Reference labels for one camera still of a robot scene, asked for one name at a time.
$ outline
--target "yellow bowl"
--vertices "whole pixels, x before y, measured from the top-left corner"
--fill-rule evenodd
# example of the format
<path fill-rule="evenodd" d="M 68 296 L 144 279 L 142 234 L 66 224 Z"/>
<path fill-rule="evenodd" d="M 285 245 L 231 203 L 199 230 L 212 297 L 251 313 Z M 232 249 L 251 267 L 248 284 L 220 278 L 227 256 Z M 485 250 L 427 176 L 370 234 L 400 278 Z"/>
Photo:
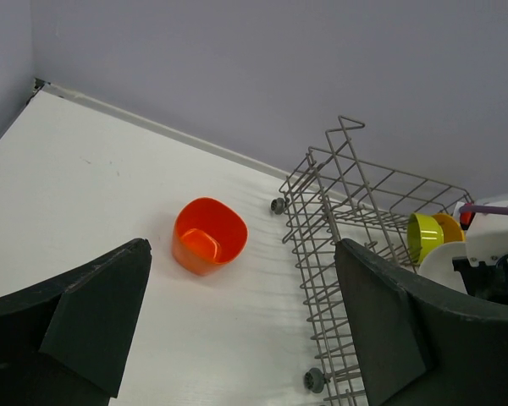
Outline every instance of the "yellow bowl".
<path fill-rule="evenodd" d="M 433 215 L 433 218 L 442 228 L 444 233 L 444 244 L 453 243 L 455 241 L 465 241 L 465 233 L 461 229 L 459 224 L 454 217 L 445 213 L 437 213 Z"/>
<path fill-rule="evenodd" d="M 419 265 L 429 252 L 444 243 L 442 227 L 432 216 L 412 213 L 406 232 L 408 252 L 412 262 Z"/>

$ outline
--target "gray wall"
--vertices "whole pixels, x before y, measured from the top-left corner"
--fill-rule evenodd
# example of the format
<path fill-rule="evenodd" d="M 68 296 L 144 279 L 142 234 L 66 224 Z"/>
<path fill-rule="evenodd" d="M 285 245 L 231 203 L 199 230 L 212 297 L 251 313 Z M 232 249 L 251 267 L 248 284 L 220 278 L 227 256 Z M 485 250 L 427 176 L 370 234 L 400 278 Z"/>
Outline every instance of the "gray wall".
<path fill-rule="evenodd" d="M 30 96 L 34 77 L 30 0 L 0 0 L 0 135 Z"/>
<path fill-rule="evenodd" d="M 290 170 L 362 156 L 508 190 L 508 1 L 32 0 L 36 75 Z"/>

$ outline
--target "dish rack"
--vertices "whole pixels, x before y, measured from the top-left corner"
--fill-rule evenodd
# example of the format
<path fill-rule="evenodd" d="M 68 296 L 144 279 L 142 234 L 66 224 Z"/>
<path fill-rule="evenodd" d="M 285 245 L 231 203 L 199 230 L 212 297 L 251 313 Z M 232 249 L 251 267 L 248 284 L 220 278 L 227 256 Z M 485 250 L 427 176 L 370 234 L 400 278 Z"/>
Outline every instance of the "dish rack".
<path fill-rule="evenodd" d="M 321 361 L 321 369 L 305 374 L 305 384 L 316 393 L 326 387 L 328 404 L 362 406 L 367 395 L 336 276 L 335 244 L 352 238 L 415 272 L 415 253 L 406 247 L 410 214 L 452 214 L 456 202 L 472 198 L 463 188 L 359 159 L 349 133 L 365 124 L 344 116 L 339 123 L 325 131 L 326 148 L 308 148 L 271 209 L 288 217 L 282 241 L 297 257 Z"/>

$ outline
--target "red cup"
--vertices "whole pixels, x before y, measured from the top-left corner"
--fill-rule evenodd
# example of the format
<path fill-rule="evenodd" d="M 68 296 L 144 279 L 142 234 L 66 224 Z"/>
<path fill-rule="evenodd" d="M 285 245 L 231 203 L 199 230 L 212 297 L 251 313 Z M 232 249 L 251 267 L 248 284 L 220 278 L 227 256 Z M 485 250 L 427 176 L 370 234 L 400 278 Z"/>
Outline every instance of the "red cup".
<path fill-rule="evenodd" d="M 247 237 L 246 224 L 237 213 L 218 200 L 202 197 L 177 216 L 172 253 L 188 271 L 204 276 L 237 258 Z"/>

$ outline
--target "dish rack drawer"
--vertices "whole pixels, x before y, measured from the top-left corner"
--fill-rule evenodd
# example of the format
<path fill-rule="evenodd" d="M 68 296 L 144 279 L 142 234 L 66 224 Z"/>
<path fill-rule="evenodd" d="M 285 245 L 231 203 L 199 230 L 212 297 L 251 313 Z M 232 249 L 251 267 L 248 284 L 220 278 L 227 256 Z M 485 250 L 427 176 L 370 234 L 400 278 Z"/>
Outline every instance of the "dish rack drawer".
<path fill-rule="evenodd" d="M 305 383 L 314 392 L 326 387 L 328 404 L 361 406 L 367 395 L 336 276 L 335 244 L 354 239 L 415 272 L 406 246 L 410 214 L 452 214 L 458 201 L 472 198 L 463 188 L 359 159 L 350 132 L 365 124 L 344 116 L 339 124 L 325 131 L 324 148 L 308 148 L 271 209 L 287 216 L 290 231 L 282 241 L 296 255 L 317 344 L 321 369 L 307 372 Z"/>

